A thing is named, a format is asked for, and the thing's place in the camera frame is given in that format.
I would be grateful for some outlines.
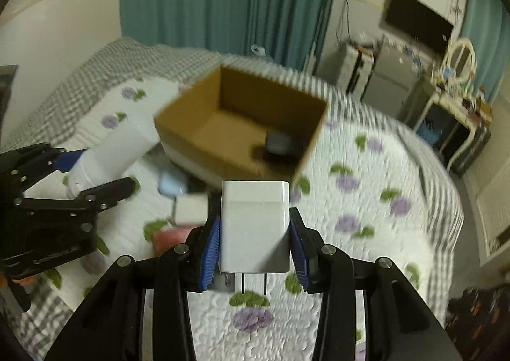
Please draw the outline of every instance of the cable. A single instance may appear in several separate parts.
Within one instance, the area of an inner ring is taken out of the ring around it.
[[[451,2],[450,13],[452,11],[455,12],[455,25],[453,26],[453,28],[455,28],[458,24],[460,14],[462,14],[462,10],[458,5],[460,0],[450,0],[450,2]]]
[[[339,20],[338,20],[338,25],[337,25],[337,29],[335,31],[335,36],[337,37],[337,46],[340,47],[340,45],[342,44],[341,40],[340,40],[340,37],[338,37],[338,28],[340,28],[340,26],[342,26],[342,29],[343,29],[343,26],[344,26],[344,15],[345,15],[345,8],[347,7],[347,33],[349,35],[349,42],[353,42],[351,40],[351,37],[350,37],[350,23],[349,23],[349,1],[348,0],[344,0],[344,6],[343,6],[343,9],[342,9],[342,15],[340,16]]]
[[[446,18],[448,18],[453,10],[453,0],[450,0],[448,7],[446,8]]]
[[[345,0],[347,4],[347,34],[349,35],[349,41],[352,43],[353,41],[350,38],[350,26],[349,26],[349,0]]]

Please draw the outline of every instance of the cardboard box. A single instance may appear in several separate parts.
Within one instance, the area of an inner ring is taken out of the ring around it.
[[[278,82],[220,67],[155,119],[167,156],[206,183],[287,181],[294,185],[327,114],[327,102]],[[299,137],[305,147],[292,165],[262,159],[268,130]]]

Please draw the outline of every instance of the black tv screen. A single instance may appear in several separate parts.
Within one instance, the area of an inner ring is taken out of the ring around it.
[[[418,0],[391,0],[386,23],[443,55],[453,24]]]

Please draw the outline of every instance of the blue gripper pad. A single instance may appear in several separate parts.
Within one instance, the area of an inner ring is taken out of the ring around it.
[[[304,246],[301,242],[296,223],[291,218],[290,220],[290,252],[292,255],[292,261],[294,262],[294,268],[296,270],[297,279],[304,290],[308,289],[308,261],[304,253]]]
[[[53,161],[53,168],[63,173],[71,171],[76,164],[76,161],[81,157],[82,153],[86,150],[69,151],[60,154],[60,156]]]
[[[205,291],[213,283],[214,270],[220,256],[220,217],[216,218],[209,233],[206,246],[200,260],[200,279],[198,284]]]

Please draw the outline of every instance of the white power adapter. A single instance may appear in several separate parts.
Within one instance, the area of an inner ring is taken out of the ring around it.
[[[224,181],[221,192],[221,272],[288,272],[289,206],[287,182]]]

